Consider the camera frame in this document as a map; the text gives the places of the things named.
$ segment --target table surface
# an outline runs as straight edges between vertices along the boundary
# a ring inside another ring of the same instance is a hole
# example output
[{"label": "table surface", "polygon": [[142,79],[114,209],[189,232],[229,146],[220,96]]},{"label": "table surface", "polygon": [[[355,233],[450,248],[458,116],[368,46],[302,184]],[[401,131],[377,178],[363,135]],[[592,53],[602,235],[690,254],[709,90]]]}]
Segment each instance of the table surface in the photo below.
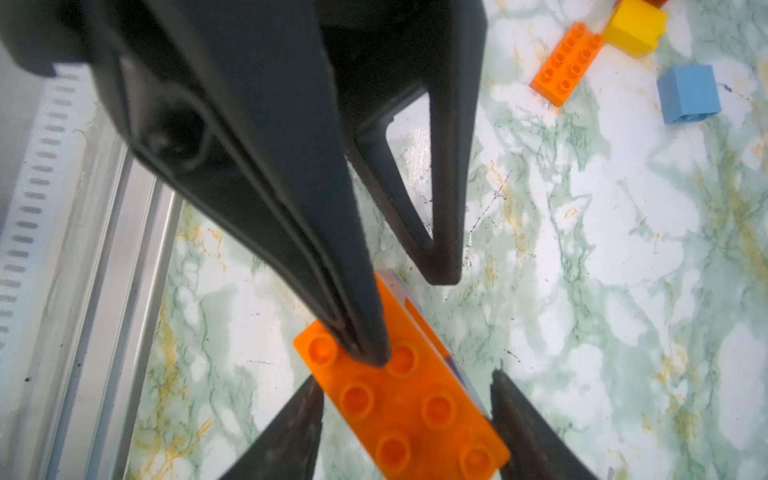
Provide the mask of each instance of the table surface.
[{"label": "table surface", "polygon": [[[528,86],[612,0],[487,2],[464,270],[428,285],[354,177],[375,268],[393,268],[486,406],[503,368],[598,478],[764,478],[768,7],[670,0],[658,49],[606,45],[554,108]],[[712,65],[723,105],[663,123],[656,80]],[[427,100],[388,138],[429,223]],[[179,226],[128,478],[216,478],[308,375],[312,315],[192,207]],[[316,478],[379,478],[329,402]]]}]

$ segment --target marble surface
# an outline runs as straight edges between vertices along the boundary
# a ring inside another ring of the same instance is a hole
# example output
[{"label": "marble surface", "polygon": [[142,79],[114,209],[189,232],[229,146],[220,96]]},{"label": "marble surface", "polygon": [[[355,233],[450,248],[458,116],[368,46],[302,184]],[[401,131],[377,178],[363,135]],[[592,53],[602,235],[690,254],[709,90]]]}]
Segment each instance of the marble surface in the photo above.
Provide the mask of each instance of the marble surface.
[{"label": "marble surface", "polygon": [[[562,108],[528,83],[613,0],[488,2],[464,272],[420,276],[355,178],[393,268],[486,406],[502,367],[598,478],[766,478],[768,5],[670,0],[641,61],[610,45]],[[663,124],[657,76],[713,65],[723,111]],[[388,137],[426,223],[426,99]],[[216,478],[308,370],[313,320],[258,258],[184,208],[128,478]],[[380,478],[333,406],[316,478]]]}]

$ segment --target lego stud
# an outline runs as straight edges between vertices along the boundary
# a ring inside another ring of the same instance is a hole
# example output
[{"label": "lego stud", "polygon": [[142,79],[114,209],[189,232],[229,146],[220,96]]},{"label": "lego stud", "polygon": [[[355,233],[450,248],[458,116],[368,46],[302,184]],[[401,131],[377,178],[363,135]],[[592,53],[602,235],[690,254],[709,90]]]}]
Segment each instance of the lego stud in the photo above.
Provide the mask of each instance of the lego stud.
[{"label": "lego stud", "polygon": [[385,473],[400,473],[411,461],[411,445],[404,435],[390,433],[376,445],[376,463]]},{"label": "lego stud", "polygon": [[386,371],[397,379],[410,377],[419,364],[419,354],[408,343],[400,343],[392,348],[392,358],[386,364]]},{"label": "lego stud", "polygon": [[587,31],[587,24],[584,22],[576,22],[576,28],[574,28],[574,37],[581,38]]},{"label": "lego stud", "polygon": [[317,368],[324,369],[330,366],[339,353],[339,346],[331,335],[318,335],[312,339],[307,349],[308,357]]},{"label": "lego stud", "polygon": [[592,50],[596,50],[601,43],[603,43],[603,35],[600,35],[599,33],[592,35],[587,41],[587,45],[589,45],[589,48]]},{"label": "lego stud", "polygon": [[565,55],[563,55],[562,53],[558,53],[554,57],[552,57],[552,64],[555,67],[560,67],[561,65],[563,65],[564,61],[565,61]]},{"label": "lego stud", "polygon": [[563,43],[563,51],[565,53],[571,53],[576,46],[576,41],[573,38],[568,37]]},{"label": "lego stud", "polygon": [[483,445],[472,445],[459,457],[459,467],[466,480],[486,480],[493,475],[493,458]]},{"label": "lego stud", "polygon": [[585,48],[581,51],[581,53],[578,55],[578,60],[583,63],[587,64],[592,59],[592,50],[589,48]]},{"label": "lego stud", "polygon": [[578,65],[571,65],[570,70],[568,70],[568,76],[571,78],[576,78],[581,74],[581,67]]},{"label": "lego stud", "polygon": [[422,419],[430,430],[451,426],[456,418],[456,402],[448,392],[428,396],[422,404]]},{"label": "lego stud", "polygon": [[373,390],[364,383],[350,383],[341,392],[342,413],[355,420],[362,420],[373,410]]}]

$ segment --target toy building block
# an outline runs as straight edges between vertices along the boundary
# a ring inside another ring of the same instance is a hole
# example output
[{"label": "toy building block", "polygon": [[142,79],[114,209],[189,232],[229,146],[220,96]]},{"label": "toy building block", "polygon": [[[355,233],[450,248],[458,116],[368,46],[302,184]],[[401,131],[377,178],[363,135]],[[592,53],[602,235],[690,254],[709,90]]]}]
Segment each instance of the toy building block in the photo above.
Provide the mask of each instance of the toy building block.
[{"label": "toy building block", "polygon": [[640,58],[656,50],[667,14],[644,0],[621,0],[603,31],[605,41]]},{"label": "toy building block", "polygon": [[293,345],[387,478],[490,478],[509,450],[413,316],[376,282],[392,345],[384,368],[353,360],[320,322]]},{"label": "toy building block", "polygon": [[711,65],[673,67],[657,85],[665,124],[702,121],[720,112]]},{"label": "toy building block", "polygon": [[531,88],[560,107],[571,96],[603,45],[600,34],[587,30],[583,22],[575,22],[538,71]]}]

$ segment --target white marble countertop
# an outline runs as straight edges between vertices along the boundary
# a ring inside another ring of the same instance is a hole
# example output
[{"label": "white marble countertop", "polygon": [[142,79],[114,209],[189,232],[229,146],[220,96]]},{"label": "white marble countertop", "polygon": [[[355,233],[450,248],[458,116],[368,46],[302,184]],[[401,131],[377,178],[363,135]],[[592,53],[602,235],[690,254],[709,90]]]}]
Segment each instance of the white marble countertop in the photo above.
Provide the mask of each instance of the white marble countertop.
[{"label": "white marble countertop", "polygon": [[[768,6],[670,0],[641,61],[606,45],[562,108],[528,86],[613,0],[497,0],[469,168],[465,262],[430,286],[355,177],[393,268],[489,406],[502,367],[598,478],[765,478]],[[713,65],[723,110],[663,123],[657,76]],[[388,137],[427,223],[426,102]],[[128,478],[216,478],[309,374],[312,315],[191,207],[170,265]],[[326,403],[316,478],[379,478]]]}]

